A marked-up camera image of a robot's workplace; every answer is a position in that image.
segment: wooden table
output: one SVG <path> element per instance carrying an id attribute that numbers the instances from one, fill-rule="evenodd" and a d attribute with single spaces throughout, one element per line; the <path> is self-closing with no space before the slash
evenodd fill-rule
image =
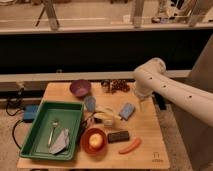
<path id="1" fill-rule="evenodd" d="M 70 83 L 49 83 L 42 100 L 80 101 L 69 91 Z M 107 153 L 102 157 L 88 156 L 78 148 L 71 161 L 31 160 L 19 158 L 17 168 L 61 168 L 61 169 L 168 169 L 169 160 L 156 116 L 152 98 L 139 101 L 132 91 L 114 94 L 103 93 L 100 83 L 92 83 L 92 94 L 97 105 L 110 107 L 118 113 L 126 102 L 135 105 L 135 112 L 128 121 L 116 121 L 113 130 L 128 130 L 131 140 L 141 137 L 142 144 L 134 151 L 120 155 L 118 150 L 128 142 L 108 144 Z"/>

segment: spoon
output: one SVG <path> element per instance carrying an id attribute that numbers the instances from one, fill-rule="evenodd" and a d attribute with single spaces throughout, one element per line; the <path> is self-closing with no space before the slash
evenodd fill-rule
<path id="1" fill-rule="evenodd" d="M 50 145 L 51 145 L 53 133 L 54 133 L 54 130 L 57 126 L 58 126 L 58 119 L 54 119 L 54 121 L 52 123 L 52 131 L 50 133 L 50 137 L 49 137 L 49 140 L 48 140 L 48 143 L 47 143 L 48 147 L 50 147 Z"/>

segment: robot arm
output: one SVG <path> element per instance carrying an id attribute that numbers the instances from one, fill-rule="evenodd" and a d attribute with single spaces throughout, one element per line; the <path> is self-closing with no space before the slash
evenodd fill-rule
<path id="1" fill-rule="evenodd" d="M 213 127 L 213 94 L 174 81 L 163 75 L 165 71 L 165 63 L 160 58 L 137 67 L 133 73 L 135 95 L 144 99 L 155 91 Z"/>

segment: carrot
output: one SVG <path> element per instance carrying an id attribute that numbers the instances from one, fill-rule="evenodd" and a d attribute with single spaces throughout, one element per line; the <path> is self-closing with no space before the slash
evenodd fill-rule
<path id="1" fill-rule="evenodd" d="M 135 138 L 135 139 L 133 140 L 133 142 L 132 142 L 129 146 L 127 146 L 127 147 L 125 147 L 125 148 L 119 150 L 118 153 L 119 153 L 119 154 L 126 154 L 126 153 L 129 153 L 129 152 L 131 152 L 132 150 L 136 149 L 136 148 L 141 144 L 141 142 L 142 142 L 141 138 L 140 138 L 140 137 L 137 137 L 137 138 Z"/>

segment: green plastic tray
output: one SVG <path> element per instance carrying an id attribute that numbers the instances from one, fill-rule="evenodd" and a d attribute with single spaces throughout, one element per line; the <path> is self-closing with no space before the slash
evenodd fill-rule
<path id="1" fill-rule="evenodd" d="M 44 101 L 39 106 L 37 116 L 20 151 L 20 156 L 32 159 L 71 160 L 75 152 L 83 109 L 82 103 Z M 70 143 L 68 149 L 53 155 L 49 153 L 47 143 L 55 118 L 59 120 L 59 125 L 55 128 L 52 142 L 56 140 L 61 129 L 68 128 Z"/>

